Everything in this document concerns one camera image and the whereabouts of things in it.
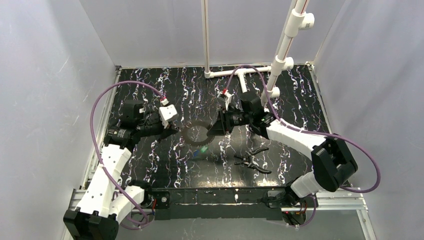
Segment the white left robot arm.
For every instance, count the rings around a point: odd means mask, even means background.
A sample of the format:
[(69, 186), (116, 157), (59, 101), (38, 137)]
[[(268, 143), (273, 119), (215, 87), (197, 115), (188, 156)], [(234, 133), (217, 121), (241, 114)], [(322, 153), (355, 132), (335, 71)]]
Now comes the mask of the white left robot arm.
[(146, 110), (142, 101), (126, 100), (120, 118), (109, 125), (85, 194), (63, 216), (74, 240), (114, 240), (122, 221), (148, 196), (147, 184), (134, 181), (123, 189), (118, 179), (141, 138), (163, 140), (178, 133), (172, 124), (179, 116), (175, 106), (166, 99), (161, 104), (157, 110)]

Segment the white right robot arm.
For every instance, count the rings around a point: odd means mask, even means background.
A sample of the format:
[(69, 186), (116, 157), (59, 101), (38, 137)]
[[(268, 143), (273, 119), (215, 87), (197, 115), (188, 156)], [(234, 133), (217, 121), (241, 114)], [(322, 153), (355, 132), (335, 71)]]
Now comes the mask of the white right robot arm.
[(323, 190), (335, 192), (358, 170), (346, 142), (339, 137), (293, 130), (291, 124), (281, 123), (273, 113), (266, 111), (258, 96), (243, 93), (241, 108), (230, 103), (232, 97), (225, 91), (218, 93), (222, 107), (207, 136), (229, 135), (234, 127), (247, 125), (256, 135), (287, 145), (311, 160), (312, 171), (287, 184), (282, 195), (284, 200), (294, 202)]

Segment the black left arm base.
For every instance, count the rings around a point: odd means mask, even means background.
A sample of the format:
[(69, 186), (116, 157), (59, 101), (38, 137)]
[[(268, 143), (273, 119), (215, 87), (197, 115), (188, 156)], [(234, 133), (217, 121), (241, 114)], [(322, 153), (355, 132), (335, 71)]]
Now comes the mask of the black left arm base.
[(162, 190), (145, 190), (141, 207), (143, 209), (166, 209), (170, 205), (171, 192)]

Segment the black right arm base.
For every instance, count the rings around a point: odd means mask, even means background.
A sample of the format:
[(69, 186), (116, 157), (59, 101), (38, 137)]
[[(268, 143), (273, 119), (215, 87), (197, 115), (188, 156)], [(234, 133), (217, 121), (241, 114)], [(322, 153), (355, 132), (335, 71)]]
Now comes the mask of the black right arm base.
[[(299, 204), (299, 210), (282, 212), (285, 225), (296, 229), (307, 226), (314, 219), (318, 208), (316, 195), (311, 193), (298, 197), (292, 190), (277, 191), (276, 195), (264, 195), (257, 202), (265, 204), (270, 209), (294, 208)], [(312, 204), (312, 214), (309, 218), (306, 213), (308, 203)]]

